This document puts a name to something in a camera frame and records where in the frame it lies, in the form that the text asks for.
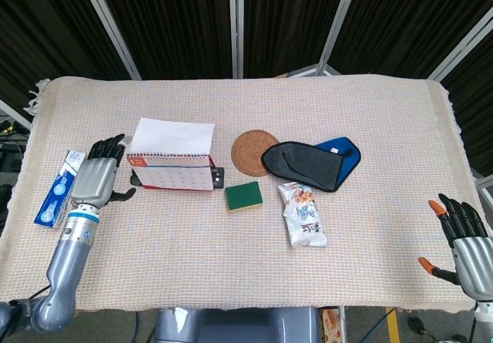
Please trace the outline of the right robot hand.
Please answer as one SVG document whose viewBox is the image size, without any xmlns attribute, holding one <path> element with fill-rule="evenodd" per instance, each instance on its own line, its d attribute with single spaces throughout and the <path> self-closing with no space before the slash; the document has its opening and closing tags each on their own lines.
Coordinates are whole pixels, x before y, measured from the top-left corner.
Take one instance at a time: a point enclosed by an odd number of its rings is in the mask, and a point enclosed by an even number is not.
<svg viewBox="0 0 493 343">
<path fill-rule="evenodd" d="M 460 203 L 443 193 L 438 198 L 439 202 L 430 200 L 428 205 L 440 221 L 455 270 L 439 268 L 425 257 L 419 257 L 418 263 L 428 274 L 461 287 L 471 299 L 489 303 L 492 301 L 492 236 L 469 203 Z"/>
</svg>

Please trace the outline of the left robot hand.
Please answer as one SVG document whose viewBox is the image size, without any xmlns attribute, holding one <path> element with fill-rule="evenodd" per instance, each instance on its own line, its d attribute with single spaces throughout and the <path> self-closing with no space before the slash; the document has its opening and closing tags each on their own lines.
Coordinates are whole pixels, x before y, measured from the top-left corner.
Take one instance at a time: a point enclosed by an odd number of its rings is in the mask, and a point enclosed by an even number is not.
<svg viewBox="0 0 493 343">
<path fill-rule="evenodd" d="M 71 194 L 74 206 L 89 205 L 101 209 L 108 203 L 124 202 L 135 195 L 134 187 L 125 193 L 114 190 L 116 174 L 127 143 L 126 135 L 120 133 L 92 145 L 74 181 Z"/>
</svg>

